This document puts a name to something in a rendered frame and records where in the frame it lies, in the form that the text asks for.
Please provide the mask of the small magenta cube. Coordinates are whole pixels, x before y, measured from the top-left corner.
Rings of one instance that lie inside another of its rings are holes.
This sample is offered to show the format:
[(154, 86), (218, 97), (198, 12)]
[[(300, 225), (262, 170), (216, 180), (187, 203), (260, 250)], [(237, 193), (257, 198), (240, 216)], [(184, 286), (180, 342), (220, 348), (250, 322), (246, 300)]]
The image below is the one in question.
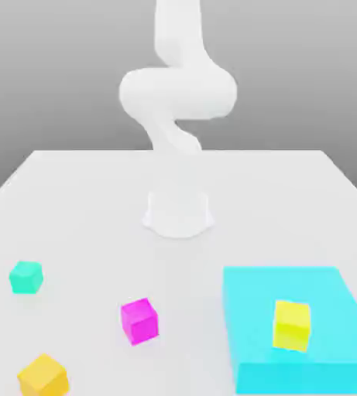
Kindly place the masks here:
[(133, 346), (159, 336), (158, 315), (147, 298), (124, 304), (121, 320), (122, 328)]

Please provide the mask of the small yellow cube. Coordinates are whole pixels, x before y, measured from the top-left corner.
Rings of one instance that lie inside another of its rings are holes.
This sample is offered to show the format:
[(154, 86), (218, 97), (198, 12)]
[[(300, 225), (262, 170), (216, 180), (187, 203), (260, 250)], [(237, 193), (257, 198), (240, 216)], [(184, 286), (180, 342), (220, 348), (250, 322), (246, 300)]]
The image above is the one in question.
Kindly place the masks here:
[(310, 306), (277, 300), (273, 318), (273, 347), (305, 353), (310, 334)]

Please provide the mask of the small teal cube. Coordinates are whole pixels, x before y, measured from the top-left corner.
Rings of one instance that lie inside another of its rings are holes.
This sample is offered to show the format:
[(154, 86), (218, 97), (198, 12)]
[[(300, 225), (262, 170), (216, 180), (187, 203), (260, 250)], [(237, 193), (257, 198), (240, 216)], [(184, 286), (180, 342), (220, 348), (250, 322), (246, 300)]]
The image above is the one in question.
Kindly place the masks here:
[(39, 262), (19, 261), (9, 273), (12, 292), (36, 294), (43, 284), (43, 269)]

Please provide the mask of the small orange cube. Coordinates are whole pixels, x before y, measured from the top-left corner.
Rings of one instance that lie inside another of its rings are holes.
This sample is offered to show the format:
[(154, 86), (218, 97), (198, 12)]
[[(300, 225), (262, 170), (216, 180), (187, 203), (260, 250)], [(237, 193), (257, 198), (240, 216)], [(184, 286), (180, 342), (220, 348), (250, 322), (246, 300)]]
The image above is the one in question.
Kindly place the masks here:
[(17, 376), (22, 396), (65, 396), (69, 391), (66, 369), (41, 354)]

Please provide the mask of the large cyan box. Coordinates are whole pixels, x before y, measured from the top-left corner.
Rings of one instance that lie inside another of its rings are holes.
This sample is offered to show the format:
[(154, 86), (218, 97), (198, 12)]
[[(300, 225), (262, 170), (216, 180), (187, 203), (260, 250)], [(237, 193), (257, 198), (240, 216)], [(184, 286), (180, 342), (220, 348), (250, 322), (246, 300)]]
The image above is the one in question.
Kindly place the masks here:
[[(309, 305), (307, 352), (273, 347), (276, 301)], [(334, 267), (226, 267), (222, 301), (237, 394), (357, 394), (357, 302)]]

